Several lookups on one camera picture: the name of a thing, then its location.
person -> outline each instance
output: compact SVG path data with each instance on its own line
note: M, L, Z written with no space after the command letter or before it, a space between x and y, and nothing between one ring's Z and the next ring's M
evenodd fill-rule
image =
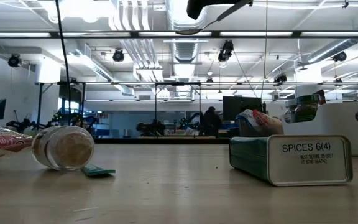
M213 106L210 106L208 111L203 115L203 126L206 136L218 136L222 121L219 116L215 114L215 108Z

jar lying on side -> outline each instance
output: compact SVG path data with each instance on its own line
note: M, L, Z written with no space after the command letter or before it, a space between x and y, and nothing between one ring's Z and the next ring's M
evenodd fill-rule
M94 152L89 132L76 126L54 126L38 133L32 143L36 161L55 170L78 170L87 165Z
M287 100L285 102L285 108L287 109L284 114L284 120L288 124L295 123L295 109L296 109L296 100Z
M298 98L296 98L296 122L298 123L314 120L317 114L319 102L320 96L318 94L299 96Z

green tag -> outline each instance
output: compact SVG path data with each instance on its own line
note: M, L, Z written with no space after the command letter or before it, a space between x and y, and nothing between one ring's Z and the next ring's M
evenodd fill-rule
M96 175L106 175L106 174L115 174L116 170L113 169L103 169L100 167L97 167L93 164L88 164L84 168L82 168L82 172L85 173L88 177L94 177Z

tin label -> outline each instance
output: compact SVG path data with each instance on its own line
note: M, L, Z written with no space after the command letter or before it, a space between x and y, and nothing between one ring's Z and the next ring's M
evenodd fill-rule
M274 136L268 142L270 181L284 185L346 181L346 144L340 136Z

table surface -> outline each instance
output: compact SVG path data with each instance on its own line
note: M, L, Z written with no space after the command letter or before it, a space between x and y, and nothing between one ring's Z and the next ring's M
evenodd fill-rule
M347 186L272 187L219 145L97 145L90 179L0 159L0 223L358 223L358 157Z

